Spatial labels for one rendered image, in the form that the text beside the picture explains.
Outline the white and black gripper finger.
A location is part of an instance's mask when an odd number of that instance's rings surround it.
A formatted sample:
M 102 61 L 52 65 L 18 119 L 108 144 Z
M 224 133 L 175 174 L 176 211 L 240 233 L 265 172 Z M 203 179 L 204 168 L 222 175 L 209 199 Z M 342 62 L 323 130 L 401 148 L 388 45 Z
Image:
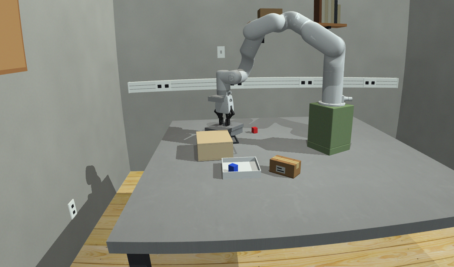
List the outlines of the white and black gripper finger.
M 230 113 L 226 114 L 226 120 L 225 120 L 226 126 L 230 125 L 230 118 L 235 114 L 232 108 L 230 110 Z
M 219 118 L 219 125 L 222 125 L 223 124 L 223 117 L 222 117 L 222 113 L 217 113 L 216 110 L 214 111 L 218 118 Z

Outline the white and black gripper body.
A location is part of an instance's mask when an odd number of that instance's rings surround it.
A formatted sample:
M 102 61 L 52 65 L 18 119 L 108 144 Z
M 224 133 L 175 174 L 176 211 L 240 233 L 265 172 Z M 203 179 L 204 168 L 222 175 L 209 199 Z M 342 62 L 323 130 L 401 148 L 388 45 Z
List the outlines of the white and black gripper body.
M 222 102 L 222 103 L 215 102 L 215 110 L 216 110 L 216 112 L 217 113 L 229 114 L 230 110 L 231 110 L 231 107 L 232 107 L 232 109 L 234 111 L 232 96 L 228 95 L 228 96 L 224 96 L 222 98 L 224 98 L 224 102 Z

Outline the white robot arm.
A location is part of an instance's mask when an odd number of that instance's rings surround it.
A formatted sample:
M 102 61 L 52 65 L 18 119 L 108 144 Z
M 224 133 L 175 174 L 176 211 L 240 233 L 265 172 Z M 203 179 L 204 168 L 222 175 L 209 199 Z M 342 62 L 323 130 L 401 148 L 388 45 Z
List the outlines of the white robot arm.
M 245 25 L 245 40 L 240 48 L 242 56 L 237 70 L 218 70 L 216 72 L 217 95 L 208 96 L 210 102 L 224 102 L 224 96 L 230 95 L 231 86 L 245 82 L 252 71 L 255 55 L 271 32 L 283 32 L 291 29 L 302 39 L 324 54 L 322 100 L 318 104 L 332 107 L 344 106 L 345 101 L 352 101 L 342 95 L 344 80 L 345 43 L 342 38 L 330 32 L 317 22 L 294 11 L 281 15 L 270 13 Z

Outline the brown cardboard box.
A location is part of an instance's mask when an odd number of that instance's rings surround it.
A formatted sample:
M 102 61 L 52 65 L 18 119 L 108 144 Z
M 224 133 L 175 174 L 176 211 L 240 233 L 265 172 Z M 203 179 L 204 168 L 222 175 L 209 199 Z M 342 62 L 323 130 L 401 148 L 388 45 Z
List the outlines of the brown cardboard box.
M 295 178 L 300 174 L 301 161 L 280 155 L 270 159 L 269 171 L 274 174 Z

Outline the blue block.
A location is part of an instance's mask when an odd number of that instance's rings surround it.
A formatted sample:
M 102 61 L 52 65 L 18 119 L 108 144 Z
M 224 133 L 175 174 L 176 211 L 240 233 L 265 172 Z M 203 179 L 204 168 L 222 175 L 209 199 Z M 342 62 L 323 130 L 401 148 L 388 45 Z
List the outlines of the blue block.
M 238 171 L 238 165 L 237 164 L 229 164 L 228 165 L 228 171 Z

